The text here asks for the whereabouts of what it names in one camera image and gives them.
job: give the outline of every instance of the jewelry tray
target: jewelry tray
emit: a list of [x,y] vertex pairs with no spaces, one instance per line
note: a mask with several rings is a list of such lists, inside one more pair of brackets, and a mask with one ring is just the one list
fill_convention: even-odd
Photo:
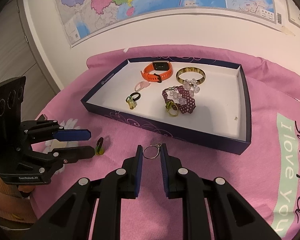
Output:
[[[145,81],[140,71],[157,60],[171,62],[172,76],[162,83],[151,82],[139,91],[137,107],[129,109],[126,98],[138,82]],[[187,66],[203,70],[206,80],[194,95],[193,113],[179,112],[172,117],[166,111],[162,90],[180,86],[176,73]],[[187,72],[180,77],[190,80],[202,76]],[[243,69],[236,63],[203,58],[130,58],[106,75],[81,102],[89,112],[213,149],[240,155],[251,143],[249,91]]]

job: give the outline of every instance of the hand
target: hand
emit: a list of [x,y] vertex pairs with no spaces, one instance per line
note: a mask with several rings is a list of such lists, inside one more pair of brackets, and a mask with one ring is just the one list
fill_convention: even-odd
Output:
[[34,189],[35,189],[35,186],[23,186],[23,185],[21,185],[21,186],[18,187],[19,191],[22,191],[22,192],[25,192],[25,193],[29,193],[29,192],[33,191]]

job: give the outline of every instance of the door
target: door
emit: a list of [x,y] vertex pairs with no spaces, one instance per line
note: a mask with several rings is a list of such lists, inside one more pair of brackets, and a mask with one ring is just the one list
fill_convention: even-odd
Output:
[[0,13],[0,82],[26,76],[21,120],[34,120],[55,92],[45,79],[24,34],[17,0],[11,0]]

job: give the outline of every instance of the box logo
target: box logo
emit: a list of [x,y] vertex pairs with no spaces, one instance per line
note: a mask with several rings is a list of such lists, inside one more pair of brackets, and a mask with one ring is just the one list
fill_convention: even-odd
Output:
[[114,73],[112,73],[110,76],[108,76],[106,78],[106,80],[104,80],[104,81],[101,82],[101,85],[104,85],[113,75],[114,75]]

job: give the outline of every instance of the mint green banner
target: mint green banner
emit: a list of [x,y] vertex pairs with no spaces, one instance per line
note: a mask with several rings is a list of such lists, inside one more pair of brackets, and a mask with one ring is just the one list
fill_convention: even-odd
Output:
[[299,142],[295,134],[295,123],[293,120],[278,113],[277,128],[281,148],[281,174],[278,201],[273,210],[274,220],[271,227],[280,237],[284,237],[295,217],[293,209],[298,189],[296,174],[299,171]]

